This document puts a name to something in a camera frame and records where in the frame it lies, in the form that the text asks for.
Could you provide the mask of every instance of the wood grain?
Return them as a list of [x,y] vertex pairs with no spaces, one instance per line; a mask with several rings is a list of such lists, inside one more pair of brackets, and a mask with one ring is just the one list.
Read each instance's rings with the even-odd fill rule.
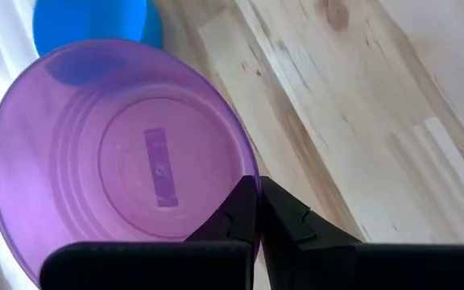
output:
[[[37,57],[32,3],[0,0],[0,99]],[[362,240],[464,243],[464,1],[155,3],[165,50],[221,92],[262,174]],[[2,248],[0,280],[28,288]]]

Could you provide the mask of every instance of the wood knot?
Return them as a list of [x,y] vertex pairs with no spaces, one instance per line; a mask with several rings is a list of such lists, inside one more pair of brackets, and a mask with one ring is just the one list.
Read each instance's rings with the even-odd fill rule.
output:
[[348,28],[349,11],[343,0],[318,0],[317,9],[325,14],[327,22],[336,32]]

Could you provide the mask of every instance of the blue cup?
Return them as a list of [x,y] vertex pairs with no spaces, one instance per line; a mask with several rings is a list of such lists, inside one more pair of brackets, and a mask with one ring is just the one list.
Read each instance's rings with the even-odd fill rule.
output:
[[87,39],[128,39],[162,48],[162,26],[150,0],[37,0],[33,38],[39,56]]

